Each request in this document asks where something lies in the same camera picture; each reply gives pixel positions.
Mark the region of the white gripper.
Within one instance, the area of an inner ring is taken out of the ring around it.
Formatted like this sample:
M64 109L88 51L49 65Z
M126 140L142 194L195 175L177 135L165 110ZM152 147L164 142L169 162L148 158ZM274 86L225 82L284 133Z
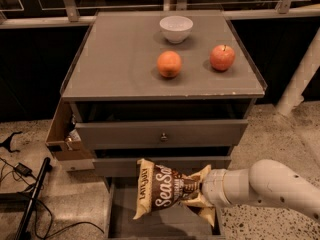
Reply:
M211 165L205 166L200 171L193 173L191 178L202 183L201 191L195 198L184 200L186 206L206 208L206 207L229 207L231 203L227 199L224 191L224 176L226 169L213 169Z

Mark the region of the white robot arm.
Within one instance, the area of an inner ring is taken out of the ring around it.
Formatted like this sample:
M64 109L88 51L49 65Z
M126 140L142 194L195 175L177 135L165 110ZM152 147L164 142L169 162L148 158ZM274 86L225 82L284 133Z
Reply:
M263 159L241 170L205 167L200 183L197 196L183 204L203 217L218 208L249 205L287 208L320 222L320 189L278 161Z

